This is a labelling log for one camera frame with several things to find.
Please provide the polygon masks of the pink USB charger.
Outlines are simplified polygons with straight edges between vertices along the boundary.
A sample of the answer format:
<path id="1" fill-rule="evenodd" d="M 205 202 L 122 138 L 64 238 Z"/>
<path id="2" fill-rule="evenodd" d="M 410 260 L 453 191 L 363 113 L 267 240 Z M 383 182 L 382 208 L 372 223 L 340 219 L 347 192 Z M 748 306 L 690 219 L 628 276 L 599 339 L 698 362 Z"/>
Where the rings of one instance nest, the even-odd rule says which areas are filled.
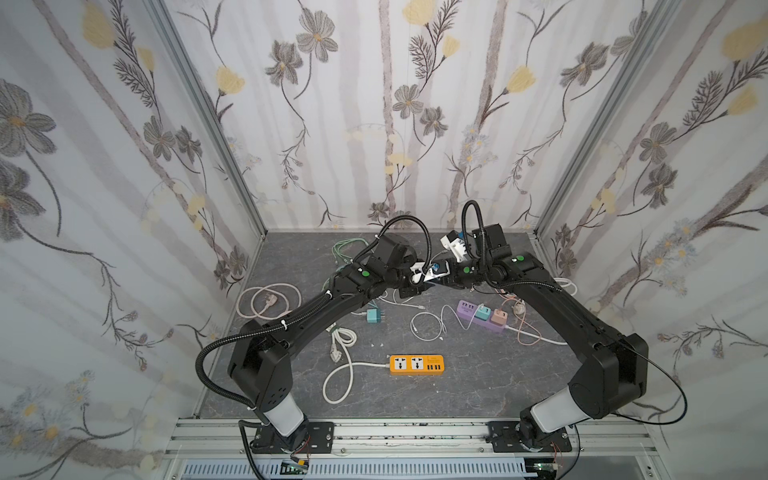
<path id="1" fill-rule="evenodd" d="M 501 309 L 494 309 L 490 317 L 490 322 L 500 328 L 504 328 L 508 322 L 508 314 Z"/>

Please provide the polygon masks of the orange power strip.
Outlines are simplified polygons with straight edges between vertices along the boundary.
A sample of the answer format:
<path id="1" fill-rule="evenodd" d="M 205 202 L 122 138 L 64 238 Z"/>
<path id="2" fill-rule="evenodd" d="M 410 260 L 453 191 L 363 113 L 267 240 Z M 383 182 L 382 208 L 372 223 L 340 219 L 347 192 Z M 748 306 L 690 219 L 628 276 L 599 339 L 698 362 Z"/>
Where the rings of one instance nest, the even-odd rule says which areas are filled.
<path id="1" fill-rule="evenodd" d="M 394 376 L 440 376 L 446 366 L 442 355 L 395 355 L 389 371 Z"/>

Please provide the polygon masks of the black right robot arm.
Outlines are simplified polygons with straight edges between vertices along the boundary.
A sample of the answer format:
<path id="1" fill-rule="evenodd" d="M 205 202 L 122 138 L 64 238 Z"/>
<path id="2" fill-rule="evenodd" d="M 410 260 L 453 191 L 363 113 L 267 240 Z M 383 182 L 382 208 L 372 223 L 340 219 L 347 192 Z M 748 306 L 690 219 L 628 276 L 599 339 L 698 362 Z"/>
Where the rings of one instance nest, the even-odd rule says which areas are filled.
<path id="1" fill-rule="evenodd" d="M 482 283 L 516 295 L 533 308 L 565 341 L 580 367 L 559 392 L 522 410 L 519 437 L 533 447 L 566 427 L 615 415 L 647 391 L 648 370 L 657 364 L 647 342 L 603 322 L 576 300 L 525 252 L 516 254 L 503 229 L 480 223 L 464 230 L 467 250 L 443 285 L 471 288 Z"/>

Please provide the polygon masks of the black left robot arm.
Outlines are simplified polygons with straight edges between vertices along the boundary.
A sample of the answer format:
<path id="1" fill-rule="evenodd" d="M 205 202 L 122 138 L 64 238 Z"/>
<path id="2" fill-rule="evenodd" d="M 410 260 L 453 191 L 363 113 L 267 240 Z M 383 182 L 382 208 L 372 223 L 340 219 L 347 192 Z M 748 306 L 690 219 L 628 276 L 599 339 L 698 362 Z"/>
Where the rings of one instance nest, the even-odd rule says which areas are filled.
<path id="1" fill-rule="evenodd" d="M 413 279 L 412 267 L 419 261 L 408 242 L 387 231 L 402 222 L 415 224 L 424 234 L 426 253 Z M 244 326 L 236 335 L 204 347 L 195 359 L 195 372 L 211 392 L 240 403 L 266 422 L 291 449 L 308 436 L 309 421 L 295 401 L 291 389 L 291 358 L 337 320 L 364 307 L 388 289 L 421 288 L 432 259 L 429 230 L 413 215 L 399 215 L 381 228 L 376 239 L 351 263 L 333 273 L 327 288 L 302 306 L 261 326 Z M 232 344 L 228 374 L 236 392 L 216 384 L 205 371 L 204 361 L 213 351 Z"/>

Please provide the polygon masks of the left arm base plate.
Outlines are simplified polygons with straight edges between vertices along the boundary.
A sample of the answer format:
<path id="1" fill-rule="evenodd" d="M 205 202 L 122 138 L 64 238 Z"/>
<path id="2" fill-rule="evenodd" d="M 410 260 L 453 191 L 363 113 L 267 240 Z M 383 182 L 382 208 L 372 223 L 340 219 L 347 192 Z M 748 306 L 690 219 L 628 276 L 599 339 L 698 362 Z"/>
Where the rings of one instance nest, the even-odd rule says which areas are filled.
<path id="1" fill-rule="evenodd" d="M 289 436 L 281 435 L 272 425 L 258 425 L 249 437 L 249 448 L 255 454 L 330 454 L 335 424 L 328 421 L 303 422 Z"/>

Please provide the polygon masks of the purple power strip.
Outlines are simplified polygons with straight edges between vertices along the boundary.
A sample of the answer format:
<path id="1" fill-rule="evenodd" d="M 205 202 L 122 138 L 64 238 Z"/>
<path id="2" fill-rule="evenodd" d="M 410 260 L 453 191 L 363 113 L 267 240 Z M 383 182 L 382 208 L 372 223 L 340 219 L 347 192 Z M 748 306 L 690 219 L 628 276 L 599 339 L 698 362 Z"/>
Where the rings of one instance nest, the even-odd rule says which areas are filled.
<path id="1" fill-rule="evenodd" d="M 499 309 L 491 309 L 484 304 L 476 305 L 466 300 L 460 300 L 456 309 L 457 317 L 469 329 L 478 326 L 494 333 L 502 333 L 508 323 L 508 314 Z"/>

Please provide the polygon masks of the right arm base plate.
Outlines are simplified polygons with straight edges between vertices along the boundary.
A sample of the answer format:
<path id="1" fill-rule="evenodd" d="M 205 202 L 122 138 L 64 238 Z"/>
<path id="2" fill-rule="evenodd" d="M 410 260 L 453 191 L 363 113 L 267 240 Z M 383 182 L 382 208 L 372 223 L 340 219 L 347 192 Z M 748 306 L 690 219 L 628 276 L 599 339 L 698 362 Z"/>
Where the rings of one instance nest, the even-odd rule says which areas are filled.
<path id="1" fill-rule="evenodd" d="M 535 426 L 519 420 L 490 421 L 486 441 L 494 453 L 569 453 L 573 451 L 565 428 L 542 433 Z"/>

